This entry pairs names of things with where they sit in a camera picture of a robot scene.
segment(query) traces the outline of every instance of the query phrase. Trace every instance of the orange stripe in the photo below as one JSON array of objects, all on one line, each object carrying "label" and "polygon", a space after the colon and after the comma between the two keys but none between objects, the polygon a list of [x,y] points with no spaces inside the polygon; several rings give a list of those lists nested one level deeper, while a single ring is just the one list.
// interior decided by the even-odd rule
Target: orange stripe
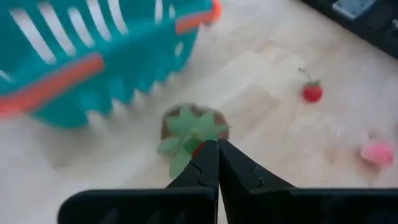
[{"label": "orange stripe", "polygon": [[21,89],[10,96],[0,96],[0,115],[10,116],[40,106],[73,85],[92,77],[104,69],[104,61],[100,54],[91,54],[77,62],[61,68],[47,78]]},{"label": "orange stripe", "polygon": [[186,33],[202,23],[217,21],[221,16],[221,4],[219,0],[213,1],[213,9],[210,12],[200,12],[191,16],[179,19],[175,25],[177,34]]}]

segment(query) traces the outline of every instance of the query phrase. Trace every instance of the green strawberry leaves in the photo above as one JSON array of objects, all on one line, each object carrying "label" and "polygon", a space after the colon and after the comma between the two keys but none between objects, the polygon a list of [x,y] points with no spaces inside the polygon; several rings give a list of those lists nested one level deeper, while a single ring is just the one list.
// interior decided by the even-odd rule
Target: green strawberry leaves
[{"label": "green strawberry leaves", "polygon": [[166,118],[166,123],[172,135],[184,136],[189,133],[196,120],[197,117],[192,113],[189,106],[184,106],[180,110],[180,116],[169,116]]},{"label": "green strawberry leaves", "polygon": [[191,158],[191,154],[185,150],[181,150],[177,155],[175,155],[170,161],[170,178],[177,178],[189,164]]},{"label": "green strawberry leaves", "polygon": [[192,159],[192,153],[205,141],[217,141],[220,131],[228,125],[215,124],[215,114],[207,111],[196,117],[189,106],[180,110],[179,116],[165,119],[171,137],[164,139],[158,148],[163,156],[173,156],[170,161],[170,178],[180,175]]},{"label": "green strawberry leaves", "polygon": [[178,152],[180,142],[180,137],[170,136],[160,143],[157,152],[162,156],[171,156]]}]

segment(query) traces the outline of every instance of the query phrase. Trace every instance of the red cherry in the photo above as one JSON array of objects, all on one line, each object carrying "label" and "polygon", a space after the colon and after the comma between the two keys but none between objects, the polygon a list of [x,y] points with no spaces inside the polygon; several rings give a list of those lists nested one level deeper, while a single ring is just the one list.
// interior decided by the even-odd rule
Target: red cherry
[{"label": "red cherry", "polygon": [[198,154],[199,150],[203,148],[205,142],[201,142],[200,145],[192,152],[192,157],[195,157]]},{"label": "red cherry", "polygon": [[318,102],[323,94],[322,87],[320,85],[305,85],[303,88],[303,97],[310,103]]}]

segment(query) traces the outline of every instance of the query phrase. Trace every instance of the black object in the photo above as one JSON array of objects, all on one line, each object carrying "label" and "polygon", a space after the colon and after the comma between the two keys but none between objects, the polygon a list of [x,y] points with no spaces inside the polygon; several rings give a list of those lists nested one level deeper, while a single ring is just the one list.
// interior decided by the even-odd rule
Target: black object
[{"label": "black object", "polygon": [[208,141],[166,189],[90,190],[70,197],[59,224],[398,223],[398,190],[298,189],[226,140]]},{"label": "black object", "polygon": [[[342,0],[302,0],[322,14],[339,23],[360,38],[375,45],[387,54],[398,58],[398,1],[377,0],[355,18],[344,16],[336,10]],[[343,0],[366,2],[368,0]]]}]

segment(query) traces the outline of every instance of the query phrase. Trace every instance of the basket slot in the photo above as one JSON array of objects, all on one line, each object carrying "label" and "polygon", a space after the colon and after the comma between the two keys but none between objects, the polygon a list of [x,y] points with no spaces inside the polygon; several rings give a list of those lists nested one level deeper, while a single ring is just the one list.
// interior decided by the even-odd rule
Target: basket slot
[{"label": "basket slot", "polygon": [[[85,0],[69,0],[69,1],[51,0],[51,4],[54,7],[59,8],[59,11],[68,12],[68,17],[65,18],[65,21],[70,20],[69,9],[72,9],[72,10],[73,9],[77,9],[78,12],[79,12],[80,17],[83,19],[83,23],[78,25],[79,29],[83,30],[84,28],[82,28],[82,27],[84,26],[86,28],[86,30],[88,31],[88,33],[90,34],[91,38],[94,40],[95,45],[107,43],[107,41],[104,40],[103,36],[99,32],[99,30],[98,30],[98,28],[96,26],[96,23],[94,22],[94,19],[93,19],[92,15],[91,15],[91,12],[89,10],[89,6],[88,6],[87,1],[85,1]],[[76,18],[74,18],[75,22],[79,22],[80,23],[81,19],[79,19],[79,18],[76,19]]]},{"label": "basket slot", "polygon": [[174,19],[175,18],[175,9],[174,9],[174,5],[173,4],[169,5],[169,18],[170,19]]},{"label": "basket slot", "polygon": [[98,2],[99,8],[104,19],[107,28],[109,29],[112,36],[121,35],[119,29],[116,27],[116,22],[113,19],[109,2],[114,2],[114,0],[94,0]]},{"label": "basket slot", "polygon": [[171,61],[172,64],[171,66],[173,71],[179,71],[185,65],[185,62],[188,60],[188,56],[192,52],[196,34],[197,34],[197,29],[183,36],[180,36],[174,42],[173,46],[174,57],[173,60]]},{"label": "basket slot", "polygon": [[54,53],[57,61],[59,62],[69,58],[67,53],[63,50],[60,42],[51,31],[49,25],[47,24],[47,21],[44,19],[44,15],[40,11],[39,5],[35,2],[24,2],[23,7],[32,19],[41,36],[44,38],[44,41]]},{"label": "basket slot", "polygon": [[98,0],[86,0],[88,9],[90,11],[90,14],[94,20],[94,24],[99,32],[101,34],[102,38],[106,41],[110,41],[112,36],[111,32],[108,29],[108,26],[105,23],[103,13],[100,8],[100,4],[98,3]]},{"label": "basket slot", "polygon": [[60,19],[55,13],[53,7],[48,2],[41,2],[39,3],[39,10],[62,49],[69,56],[75,56],[76,48],[61,25]]},{"label": "basket slot", "polygon": [[68,9],[68,15],[72,22],[72,26],[74,30],[77,32],[78,36],[80,37],[81,41],[87,47],[94,47],[94,39],[92,38],[91,34],[88,32],[86,24],[79,12],[79,10],[75,7],[70,7]]},{"label": "basket slot", "polygon": [[159,24],[163,19],[163,2],[162,0],[156,0],[155,2],[155,23]]},{"label": "basket slot", "polygon": [[30,42],[31,46],[36,50],[40,58],[43,59],[45,63],[54,64],[57,61],[54,53],[44,41],[44,38],[41,36],[39,30],[30,19],[28,13],[23,9],[12,9],[10,10],[10,13],[17,25],[19,26],[20,30],[22,31],[23,35]]},{"label": "basket slot", "polygon": [[123,19],[122,11],[120,9],[119,0],[108,0],[109,10],[113,18],[113,22],[121,34],[129,32],[127,25]]},{"label": "basket slot", "polygon": [[[94,39],[88,32],[85,22],[78,11],[78,9],[71,5],[68,1],[59,1],[59,3],[50,2],[56,15],[58,16],[62,27],[64,28],[68,38],[71,40],[76,48],[77,56],[85,54],[90,50],[90,47],[94,46]],[[85,39],[87,44],[80,38],[81,30],[86,30]]]},{"label": "basket slot", "polygon": [[5,71],[0,70],[0,78],[5,80],[6,82],[13,83],[15,82],[15,79],[10,77]]}]

